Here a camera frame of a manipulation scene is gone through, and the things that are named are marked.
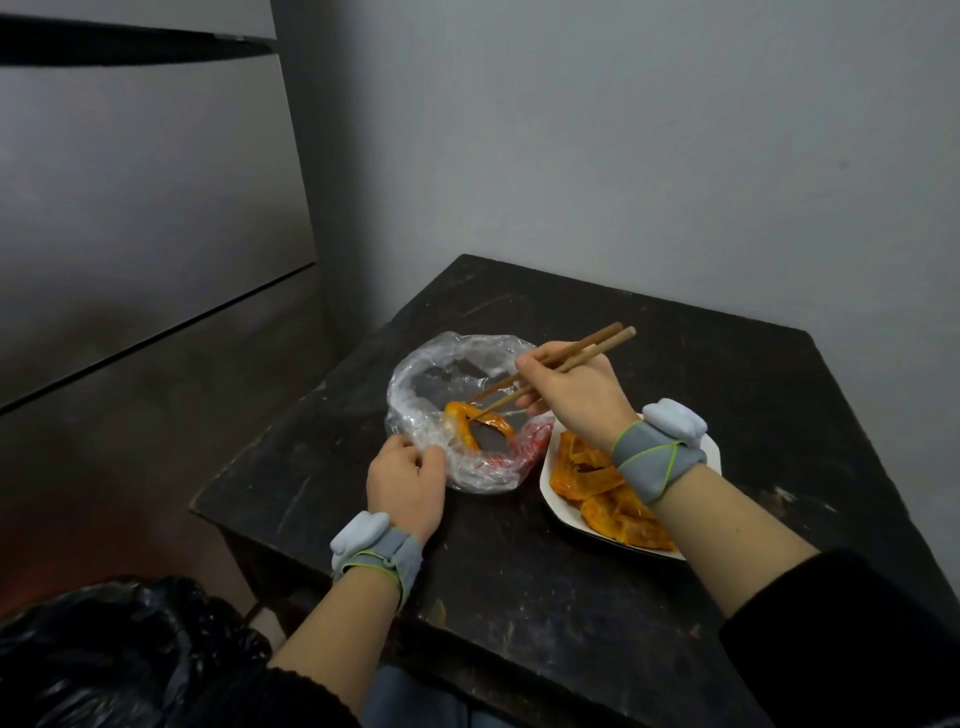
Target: green elastic cord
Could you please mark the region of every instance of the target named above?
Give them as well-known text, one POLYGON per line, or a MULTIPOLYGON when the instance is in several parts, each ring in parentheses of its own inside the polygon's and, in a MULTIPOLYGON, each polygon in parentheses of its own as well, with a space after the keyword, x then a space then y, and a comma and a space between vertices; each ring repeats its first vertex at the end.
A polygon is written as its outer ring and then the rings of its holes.
POLYGON ((627 463, 631 462, 632 460, 636 460, 638 457, 642 457, 643 455, 649 454, 655 450, 671 448, 670 462, 667 464, 666 474, 663 476, 663 482, 660 485, 660 495, 662 496, 664 493, 666 493, 667 483, 670 482, 670 476, 673 474, 673 466, 677 462, 677 451, 680 449, 680 445, 683 445, 683 444, 684 444, 683 440, 674 440, 672 443, 664 443, 663 445, 657 445, 655 448, 649 448, 649 449, 643 450, 641 452, 638 452, 636 455, 631 455, 622 463, 620 463, 620 468, 626 467, 627 463))
POLYGON ((403 602, 403 585, 400 583, 400 577, 396 575, 396 570, 388 569, 387 567, 383 566, 383 557, 380 556, 380 554, 378 553, 373 553, 373 551, 357 551, 355 554, 353 554, 353 558, 356 558, 357 556, 371 556, 374 559, 377 559, 380 563, 371 564, 369 561, 347 561, 341 567, 340 572, 347 573, 347 570, 352 569, 353 567, 366 567, 367 569, 377 569, 377 570, 383 571, 384 573, 388 573, 390 574, 390 578, 394 580, 396 587, 400 591, 400 602, 402 603, 403 602))

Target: fried food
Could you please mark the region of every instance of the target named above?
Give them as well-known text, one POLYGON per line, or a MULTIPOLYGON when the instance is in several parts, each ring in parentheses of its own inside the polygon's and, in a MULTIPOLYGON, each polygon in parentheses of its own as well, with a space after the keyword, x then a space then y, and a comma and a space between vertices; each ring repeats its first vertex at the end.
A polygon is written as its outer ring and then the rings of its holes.
MULTIPOLYGON (((470 432, 469 418, 476 417, 480 411, 481 410, 479 407, 474 407, 472 404, 467 404, 466 402, 462 401, 448 402, 446 407, 444 407, 444 413, 453 419, 456 426, 457 436, 464 444, 464 447, 475 452, 480 451, 480 446, 477 445, 476 438, 473 437, 473 433, 470 432)), ((510 427, 510 424, 500 417, 500 415, 497 415, 493 412, 480 415, 476 422, 493 427, 505 438, 507 438, 508 441, 514 436, 514 429, 510 427)))
POLYGON ((550 487, 572 501, 594 531, 628 546, 675 551, 669 534, 602 450, 569 430, 560 434, 550 487))

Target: forearm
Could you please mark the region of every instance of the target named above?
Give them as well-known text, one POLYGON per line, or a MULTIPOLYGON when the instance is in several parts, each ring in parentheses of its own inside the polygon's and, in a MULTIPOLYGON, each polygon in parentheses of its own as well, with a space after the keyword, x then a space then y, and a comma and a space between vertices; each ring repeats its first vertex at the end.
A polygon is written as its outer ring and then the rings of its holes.
POLYGON ((705 465, 681 476, 650 509, 727 617, 817 553, 705 465))
POLYGON ((272 667, 323 685, 360 716, 399 600, 386 571, 350 569, 278 651, 272 667))

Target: left hand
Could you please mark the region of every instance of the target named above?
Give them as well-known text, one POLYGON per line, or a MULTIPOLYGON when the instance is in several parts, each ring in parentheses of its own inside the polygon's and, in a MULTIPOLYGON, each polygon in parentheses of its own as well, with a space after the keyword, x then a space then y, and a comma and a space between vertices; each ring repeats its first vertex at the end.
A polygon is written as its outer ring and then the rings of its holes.
POLYGON ((444 515, 446 456, 437 446, 420 451, 403 435, 392 435, 370 463, 367 510, 386 513, 390 523, 422 545, 444 515))

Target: plastic bag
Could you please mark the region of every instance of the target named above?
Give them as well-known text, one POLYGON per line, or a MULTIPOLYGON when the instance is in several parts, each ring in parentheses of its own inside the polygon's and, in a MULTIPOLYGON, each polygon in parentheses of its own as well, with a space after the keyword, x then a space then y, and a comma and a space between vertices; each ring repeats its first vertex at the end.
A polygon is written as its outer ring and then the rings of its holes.
POLYGON ((270 643, 191 579, 109 581, 0 626, 4 724, 154 728, 270 643))
MULTIPOLYGON (((474 434, 483 448, 476 452, 459 443, 443 409, 449 401, 468 400, 515 373, 514 360, 531 349, 532 344, 506 335, 460 336, 448 331, 431 339, 394 369, 387 388, 388 431, 406 435, 421 449, 430 445, 443 448, 447 473, 459 490, 512 491, 546 452, 553 413, 528 418, 526 411, 506 405, 497 413, 516 435, 508 443, 492 428, 475 425, 474 434)), ((496 393, 480 404, 490 404, 510 391, 496 393)))

